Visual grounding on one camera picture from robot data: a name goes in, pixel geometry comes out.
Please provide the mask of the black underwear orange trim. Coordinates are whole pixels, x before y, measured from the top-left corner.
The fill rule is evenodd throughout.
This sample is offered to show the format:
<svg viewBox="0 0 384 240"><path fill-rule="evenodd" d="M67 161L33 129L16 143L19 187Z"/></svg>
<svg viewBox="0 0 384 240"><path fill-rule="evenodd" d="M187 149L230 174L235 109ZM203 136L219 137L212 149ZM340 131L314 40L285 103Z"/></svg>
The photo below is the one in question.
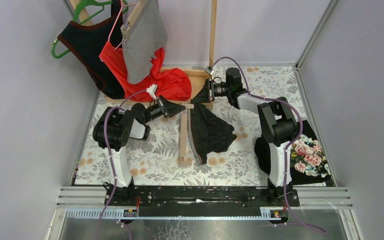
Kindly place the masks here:
<svg viewBox="0 0 384 240"><path fill-rule="evenodd" d="M209 153L226 152L237 139L235 128L212 113L202 103L195 103L188 114L189 141L199 165L205 165Z"/></svg>

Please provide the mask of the grey striped underwear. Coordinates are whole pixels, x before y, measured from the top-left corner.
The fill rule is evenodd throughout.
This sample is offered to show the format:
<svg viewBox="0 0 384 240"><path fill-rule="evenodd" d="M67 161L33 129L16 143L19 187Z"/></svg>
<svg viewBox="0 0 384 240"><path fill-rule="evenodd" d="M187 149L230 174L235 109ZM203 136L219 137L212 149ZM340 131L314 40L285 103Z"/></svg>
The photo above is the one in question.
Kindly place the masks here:
<svg viewBox="0 0 384 240"><path fill-rule="evenodd" d="M122 39L122 51L127 68L127 81L140 83L152 68L155 51L165 46L168 36L161 18L159 2L148 0L144 11Z"/></svg>

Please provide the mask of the wooden clip hanger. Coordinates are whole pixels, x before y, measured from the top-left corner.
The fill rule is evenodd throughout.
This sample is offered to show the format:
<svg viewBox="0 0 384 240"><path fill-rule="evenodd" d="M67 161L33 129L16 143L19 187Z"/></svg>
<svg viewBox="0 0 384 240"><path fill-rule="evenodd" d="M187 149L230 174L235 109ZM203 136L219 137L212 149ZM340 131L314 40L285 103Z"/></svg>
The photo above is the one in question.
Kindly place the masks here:
<svg viewBox="0 0 384 240"><path fill-rule="evenodd" d="M141 16L142 11L145 9L148 0L139 0L134 6L133 10L130 12L130 15L121 26L120 31L124 39L127 39L130 35L130 30L135 24L136 20Z"/></svg>

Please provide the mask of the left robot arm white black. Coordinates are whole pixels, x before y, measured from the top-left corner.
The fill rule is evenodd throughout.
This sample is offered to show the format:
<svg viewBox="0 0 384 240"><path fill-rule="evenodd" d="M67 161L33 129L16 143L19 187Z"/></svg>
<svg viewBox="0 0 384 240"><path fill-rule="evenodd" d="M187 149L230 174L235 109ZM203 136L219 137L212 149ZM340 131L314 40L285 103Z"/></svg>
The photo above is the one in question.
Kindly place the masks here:
<svg viewBox="0 0 384 240"><path fill-rule="evenodd" d="M171 118L185 110L185 105L171 102L162 95L150 106L136 103L125 111L117 106L105 109L93 128L92 137L100 148L108 149L115 186L127 187L133 179L127 163L128 141L146 141L151 132L149 122L159 117Z"/></svg>

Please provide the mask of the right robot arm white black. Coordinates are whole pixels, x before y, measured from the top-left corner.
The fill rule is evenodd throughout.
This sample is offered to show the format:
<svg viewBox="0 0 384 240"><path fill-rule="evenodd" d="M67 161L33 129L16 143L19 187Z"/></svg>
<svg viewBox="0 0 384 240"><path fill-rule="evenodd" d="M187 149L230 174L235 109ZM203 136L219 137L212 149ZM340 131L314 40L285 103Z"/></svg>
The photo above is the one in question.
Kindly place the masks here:
<svg viewBox="0 0 384 240"><path fill-rule="evenodd" d="M217 97L226 97L234 108L259 116L262 137L270 147L268 183L274 188L289 186L292 182L291 145L302 132L301 124L296 120L296 109L285 97L264 98L252 94L243 71L237 67L230 67L225 71L225 80L207 78L202 89L191 101L211 103Z"/></svg>

